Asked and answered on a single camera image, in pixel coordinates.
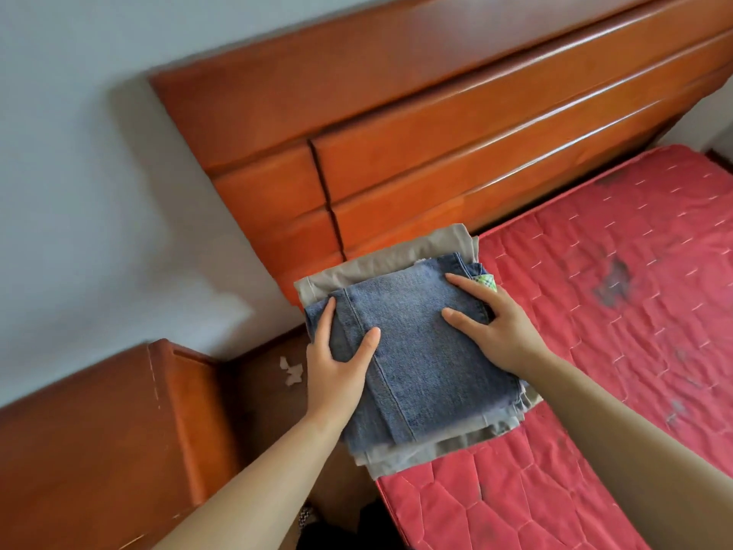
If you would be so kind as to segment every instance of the red mattress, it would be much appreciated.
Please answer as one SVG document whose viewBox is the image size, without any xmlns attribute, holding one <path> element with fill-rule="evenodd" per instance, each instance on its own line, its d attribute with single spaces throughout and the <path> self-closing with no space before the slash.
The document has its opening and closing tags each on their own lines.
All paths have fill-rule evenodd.
<svg viewBox="0 0 733 550">
<path fill-rule="evenodd" d="M 558 355 L 733 474 L 733 176 L 646 152 L 481 236 Z M 419 550 L 646 548 L 546 403 L 518 429 L 383 477 Z"/>
</svg>

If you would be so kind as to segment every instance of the blue denim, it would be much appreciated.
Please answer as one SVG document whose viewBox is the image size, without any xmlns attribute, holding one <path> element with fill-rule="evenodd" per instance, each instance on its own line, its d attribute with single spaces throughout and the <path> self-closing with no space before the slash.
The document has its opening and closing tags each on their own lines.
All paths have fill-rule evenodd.
<svg viewBox="0 0 733 550">
<path fill-rule="evenodd" d="M 446 254 L 331 294 L 336 360 L 349 361 L 366 332 L 382 330 L 362 399 L 342 435 L 352 454 L 379 443 L 420 442 L 456 421 L 519 402 L 517 377 L 491 364 L 441 316 L 448 306 L 480 323 L 493 319 L 487 305 L 446 281 L 448 272 L 470 278 L 486 270 Z M 305 309 L 311 338 L 326 303 Z"/>
</svg>

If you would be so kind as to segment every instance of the forearm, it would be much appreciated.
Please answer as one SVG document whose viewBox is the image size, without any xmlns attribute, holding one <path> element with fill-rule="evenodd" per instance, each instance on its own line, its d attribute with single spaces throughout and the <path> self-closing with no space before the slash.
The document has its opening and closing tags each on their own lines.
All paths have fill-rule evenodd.
<svg viewBox="0 0 733 550">
<path fill-rule="evenodd" d="M 275 550 L 338 442 L 341 428 L 317 416 L 300 420 L 156 550 Z"/>
<path fill-rule="evenodd" d="M 566 361 L 547 356 L 527 380 L 655 549 L 728 548 L 733 480 Z"/>
</svg>

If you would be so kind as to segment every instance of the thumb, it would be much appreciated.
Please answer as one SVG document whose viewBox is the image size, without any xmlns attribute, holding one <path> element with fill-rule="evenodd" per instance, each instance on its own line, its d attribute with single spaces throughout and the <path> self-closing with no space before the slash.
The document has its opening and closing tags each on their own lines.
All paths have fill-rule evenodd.
<svg viewBox="0 0 733 550">
<path fill-rule="evenodd" d="M 445 308 L 441 314 L 447 323 L 456 330 L 463 332 L 473 341 L 478 342 L 479 336 L 481 336 L 481 333 L 485 329 L 484 324 L 477 323 L 473 318 L 467 317 L 461 311 Z"/>
<path fill-rule="evenodd" d="M 377 346 L 379 345 L 381 336 L 382 332 L 379 328 L 372 328 L 369 330 L 350 362 L 366 371 L 367 367 L 369 367 L 369 363 L 371 362 L 371 358 L 374 356 L 374 351 L 377 351 Z"/>
</svg>

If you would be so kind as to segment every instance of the wooden bed frame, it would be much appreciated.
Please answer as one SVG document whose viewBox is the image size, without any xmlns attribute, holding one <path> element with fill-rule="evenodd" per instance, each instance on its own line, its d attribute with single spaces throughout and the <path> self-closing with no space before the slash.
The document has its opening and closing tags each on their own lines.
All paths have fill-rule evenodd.
<svg viewBox="0 0 733 550">
<path fill-rule="evenodd" d="M 733 0 L 396 0 L 151 83 L 292 282 L 477 231 L 646 146 L 733 73 Z"/>
</svg>

